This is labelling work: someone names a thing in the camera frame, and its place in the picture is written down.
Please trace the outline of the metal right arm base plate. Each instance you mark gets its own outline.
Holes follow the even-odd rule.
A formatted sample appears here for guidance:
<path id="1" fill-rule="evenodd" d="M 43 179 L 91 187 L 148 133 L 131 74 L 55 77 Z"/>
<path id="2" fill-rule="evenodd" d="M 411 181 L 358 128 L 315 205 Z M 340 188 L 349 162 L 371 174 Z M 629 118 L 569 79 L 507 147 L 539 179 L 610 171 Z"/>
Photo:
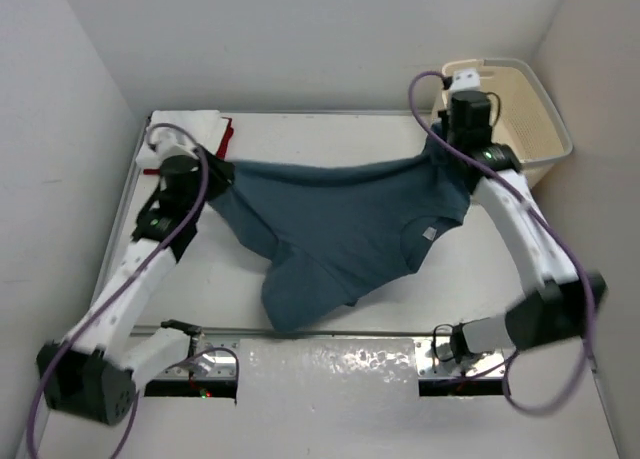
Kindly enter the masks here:
<path id="1" fill-rule="evenodd" d="M 472 380 L 501 379 L 505 358 L 501 350 L 457 363 L 451 356 L 447 336 L 414 337 L 415 367 L 420 380 L 444 381 L 462 377 Z"/>

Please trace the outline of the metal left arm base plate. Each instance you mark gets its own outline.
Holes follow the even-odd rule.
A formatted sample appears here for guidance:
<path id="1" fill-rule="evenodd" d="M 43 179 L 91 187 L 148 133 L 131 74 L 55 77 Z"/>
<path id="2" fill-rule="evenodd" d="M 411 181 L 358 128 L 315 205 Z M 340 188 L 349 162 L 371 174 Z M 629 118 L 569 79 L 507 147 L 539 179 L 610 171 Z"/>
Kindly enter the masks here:
<path id="1" fill-rule="evenodd" d="M 161 381 L 226 382 L 238 379 L 240 337 L 230 334 L 204 334 L 194 341 L 190 355 L 175 367 L 154 377 Z"/>

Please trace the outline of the red polo t shirt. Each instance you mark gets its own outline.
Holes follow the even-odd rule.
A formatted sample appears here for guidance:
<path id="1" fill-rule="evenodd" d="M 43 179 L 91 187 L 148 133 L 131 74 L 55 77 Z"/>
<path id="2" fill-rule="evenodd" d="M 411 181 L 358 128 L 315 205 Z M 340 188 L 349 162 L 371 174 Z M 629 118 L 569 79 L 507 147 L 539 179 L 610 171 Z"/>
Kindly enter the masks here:
<path id="1" fill-rule="evenodd" d="M 172 123 L 194 135 L 210 152 L 224 159 L 234 134 L 232 119 L 221 116 L 218 111 L 156 111 L 151 124 Z M 136 156 L 136 164 L 144 175 L 157 175 L 160 159 L 146 143 Z"/>

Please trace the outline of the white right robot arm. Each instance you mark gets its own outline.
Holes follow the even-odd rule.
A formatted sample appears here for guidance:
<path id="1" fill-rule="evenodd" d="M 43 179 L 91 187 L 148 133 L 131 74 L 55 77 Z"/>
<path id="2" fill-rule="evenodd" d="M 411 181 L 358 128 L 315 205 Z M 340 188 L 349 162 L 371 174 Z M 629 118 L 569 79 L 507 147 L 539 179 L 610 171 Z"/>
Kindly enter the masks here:
<path id="1" fill-rule="evenodd" d="M 453 328 L 449 349 L 457 363 L 498 349 L 524 352 L 586 338 L 607 292 L 602 275 L 579 270 L 549 233 L 514 152 L 492 140 L 491 108 L 488 94 L 458 91 L 439 117 L 448 145 L 467 157 L 465 183 L 506 245 L 523 296 L 502 314 Z"/>

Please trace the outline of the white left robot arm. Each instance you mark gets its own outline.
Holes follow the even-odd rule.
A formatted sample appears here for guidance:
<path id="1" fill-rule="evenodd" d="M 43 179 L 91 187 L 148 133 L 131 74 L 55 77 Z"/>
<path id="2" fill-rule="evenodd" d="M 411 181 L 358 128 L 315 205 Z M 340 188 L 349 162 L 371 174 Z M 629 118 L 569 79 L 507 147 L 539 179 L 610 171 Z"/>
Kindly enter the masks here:
<path id="1" fill-rule="evenodd" d="M 233 184 L 234 172 L 231 163 L 210 153 L 161 163 L 156 187 L 137 214 L 111 279 L 82 320 L 37 355 L 50 409 L 117 425 L 140 390 L 194 352 L 199 328 L 174 320 L 132 349 L 126 342 L 153 293 L 196 237 L 204 206 Z"/>

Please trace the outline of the blue garment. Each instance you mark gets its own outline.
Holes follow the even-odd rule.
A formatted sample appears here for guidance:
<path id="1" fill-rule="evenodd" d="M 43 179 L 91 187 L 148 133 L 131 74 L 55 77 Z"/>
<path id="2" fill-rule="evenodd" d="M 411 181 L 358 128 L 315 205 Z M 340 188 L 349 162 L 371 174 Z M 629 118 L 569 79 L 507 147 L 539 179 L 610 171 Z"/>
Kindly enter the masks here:
<path id="1" fill-rule="evenodd" d="M 455 161 L 433 139 L 414 157 L 362 166 L 231 166 L 232 183 L 209 204 L 242 246 L 269 260 L 261 302 L 280 333 L 417 273 L 470 206 Z"/>

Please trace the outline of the white t shirt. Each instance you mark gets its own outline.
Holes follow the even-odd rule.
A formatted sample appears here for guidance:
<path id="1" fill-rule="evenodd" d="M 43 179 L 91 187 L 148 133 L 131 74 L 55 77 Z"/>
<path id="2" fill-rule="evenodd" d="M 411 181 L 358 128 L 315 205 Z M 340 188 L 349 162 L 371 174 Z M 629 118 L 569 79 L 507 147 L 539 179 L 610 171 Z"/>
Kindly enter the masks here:
<path id="1" fill-rule="evenodd" d="M 229 120 L 218 110 L 156 110 L 144 129 L 136 164 L 141 169 L 158 169 L 170 156 L 194 157 L 195 143 L 216 153 L 228 125 Z"/>

